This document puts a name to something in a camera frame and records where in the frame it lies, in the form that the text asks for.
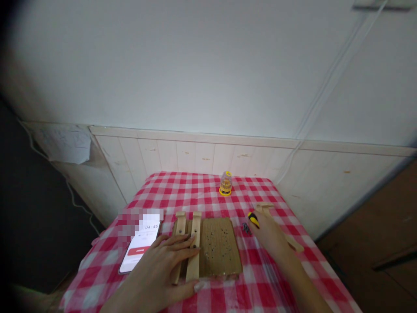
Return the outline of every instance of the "wooden stick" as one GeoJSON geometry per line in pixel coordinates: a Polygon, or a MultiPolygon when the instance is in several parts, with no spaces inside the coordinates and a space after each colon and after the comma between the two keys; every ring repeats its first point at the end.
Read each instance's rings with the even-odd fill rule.
{"type": "MultiPolygon", "coordinates": [[[[177,227],[174,235],[184,235],[185,234],[185,212],[177,212],[175,214],[177,217],[177,227]]],[[[171,273],[171,283],[173,285],[178,285],[179,274],[181,271],[181,263],[177,264],[171,273]]]]}
{"type": "MultiPolygon", "coordinates": [[[[274,207],[274,205],[272,203],[268,203],[268,202],[258,202],[256,204],[256,208],[255,210],[258,212],[263,212],[266,216],[270,217],[273,219],[271,212],[269,211],[269,209],[271,207],[274,207]]],[[[287,234],[284,234],[285,239],[288,242],[288,245],[290,246],[291,249],[293,249],[295,252],[303,252],[304,251],[304,247],[299,244],[297,241],[295,241],[295,239],[293,237],[290,237],[287,234]]]]}
{"type": "MultiPolygon", "coordinates": [[[[191,234],[195,235],[193,248],[200,246],[200,226],[201,226],[201,212],[194,212],[192,214],[191,234]]],[[[192,256],[188,259],[187,275],[185,282],[197,280],[200,278],[200,254],[192,256]]]]}

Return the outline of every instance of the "dark floor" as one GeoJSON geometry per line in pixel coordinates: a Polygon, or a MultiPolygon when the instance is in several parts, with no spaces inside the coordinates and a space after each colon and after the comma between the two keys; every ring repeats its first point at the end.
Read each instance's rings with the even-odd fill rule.
{"type": "Polygon", "coordinates": [[[61,313],[63,311],[58,309],[61,299],[76,274],[77,272],[70,273],[58,288],[49,295],[21,287],[16,287],[14,291],[16,296],[24,303],[27,312],[61,313]]]}

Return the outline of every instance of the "table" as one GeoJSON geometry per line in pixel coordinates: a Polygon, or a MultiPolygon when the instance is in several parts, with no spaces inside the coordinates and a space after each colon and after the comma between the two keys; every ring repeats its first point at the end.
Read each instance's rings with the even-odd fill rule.
{"type": "Polygon", "coordinates": [[[163,209],[165,234],[171,234],[178,211],[185,211],[187,219],[192,219],[194,211],[201,211],[203,219],[229,217],[243,265],[238,280],[211,281],[198,294],[169,307],[167,312],[297,312],[288,282],[256,238],[242,229],[253,204],[265,201],[274,204],[271,214],[283,232],[304,247],[304,252],[297,256],[332,310],[361,311],[270,180],[234,177],[229,197],[218,193],[219,184],[220,177],[216,175],[161,172],[148,177],[122,214],[93,241],[60,306],[65,312],[99,311],[126,278],[118,273],[118,268],[143,209],[163,209]]]}

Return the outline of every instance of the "fingernail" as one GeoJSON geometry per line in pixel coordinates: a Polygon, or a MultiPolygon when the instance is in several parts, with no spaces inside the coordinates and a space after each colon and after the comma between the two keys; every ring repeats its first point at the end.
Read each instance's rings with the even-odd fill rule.
{"type": "Polygon", "coordinates": [[[197,293],[205,286],[205,282],[201,281],[194,285],[194,292],[197,293]]]}

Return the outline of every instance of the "white cable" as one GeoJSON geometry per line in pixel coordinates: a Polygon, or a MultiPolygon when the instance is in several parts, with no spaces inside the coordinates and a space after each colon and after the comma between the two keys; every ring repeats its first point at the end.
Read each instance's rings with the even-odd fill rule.
{"type": "MultiPolygon", "coordinates": [[[[43,153],[41,153],[40,151],[38,151],[35,146],[33,145],[33,138],[32,138],[32,134],[30,133],[30,131],[26,128],[25,124],[22,123],[22,121],[16,117],[17,121],[19,122],[20,125],[22,125],[23,129],[26,131],[28,137],[29,137],[29,145],[30,148],[35,151],[37,154],[39,154],[42,158],[44,158],[45,160],[47,160],[53,167],[54,169],[56,169],[58,172],[59,169],[57,169],[57,167],[51,162],[49,161],[48,157],[46,155],[44,155],[43,153]]],[[[75,207],[79,207],[81,208],[87,215],[89,215],[89,222],[92,228],[94,228],[94,230],[96,231],[97,235],[100,236],[100,232],[97,230],[97,228],[94,226],[92,218],[93,218],[93,214],[89,211],[87,211],[87,209],[85,207],[83,207],[82,205],[76,204],[75,203],[75,196],[74,196],[74,192],[71,188],[70,182],[68,181],[68,179],[64,176],[65,178],[65,182],[66,182],[66,186],[68,187],[69,193],[71,194],[71,202],[73,204],[73,206],[75,207]]]]}
{"type": "MultiPolygon", "coordinates": [[[[379,15],[381,14],[382,10],[385,8],[386,4],[387,4],[388,0],[384,1],[376,15],[375,18],[372,20],[370,26],[368,27],[368,29],[365,32],[365,35],[363,36],[363,38],[361,39],[361,42],[359,43],[359,45],[357,46],[357,49],[353,52],[353,54],[350,56],[350,58],[347,60],[347,62],[345,62],[344,66],[341,69],[341,74],[339,76],[339,78],[337,80],[335,80],[336,84],[334,86],[337,85],[338,81],[340,80],[341,76],[343,75],[343,73],[345,72],[345,70],[347,69],[349,63],[352,61],[353,57],[358,53],[359,48],[362,46],[365,38],[367,37],[367,35],[369,34],[369,32],[371,31],[373,25],[375,24],[375,22],[377,21],[379,15]]],[[[351,35],[349,36],[348,40],[343,44],[343,47],[341,48],[340,52],[338,53],[338,55],[336,56],[335,60],[333,61],[333,63],[331,64],[328,72],[326,73],[326,78],[323,81],[318,93],[316,94],[316,96],[314,97],[313,101],[310,103],[310,106],[307,110],[307,113],[304,115],[303,120],[301,121],[300,126],[298,127],[297,132],[295,133],[295,138],[299,139],[300,141],[298,142],[297,146],[295,147],[295,149],[288,155],[287,159],[285,160],[283,166],[280,168],[278,176],[280,174],[280,172],[283,170],[283,174],[281,175],[281,177],[279,179],[277,179],[275,181],[275,185],[278,185],[285,177],[285,175],[287,174],[287,172],[289,171],[290,167],[291,167],[291,163],[292,163],[292,159],[295,155],[295,153],[298,151],[298,149],[302,146],[302,144],[304,143],[305,139],[307,138],[308,134],[310,133],[310,130],[312,128],[312,126],[314,125],[315,121],[317,120],[319,113],[321,112],[321,109],[324,105],[324,103],[327,101],[327,98],[330,96],[330,94],[333,92],[333,89],[327,93],[327,97],[323,96],[326,87],[329,85],[329,82],[334,74],[334,72],[336,71],[336,69],[338,68],[340,62],[342,61],[343,57],[346,55],[347,51],[349,50],[353,40],[356,38],[360,28],[363,26],[363,24],[365,23],[367,15],[363,15],[355,24],[354,30],[351,33],[351,35]],[[313,120],[310,122],[310,125],[307,125],[307,122],[309,121],[312,112],[316,111],[316,115],[313,118],[313,120]]]]}

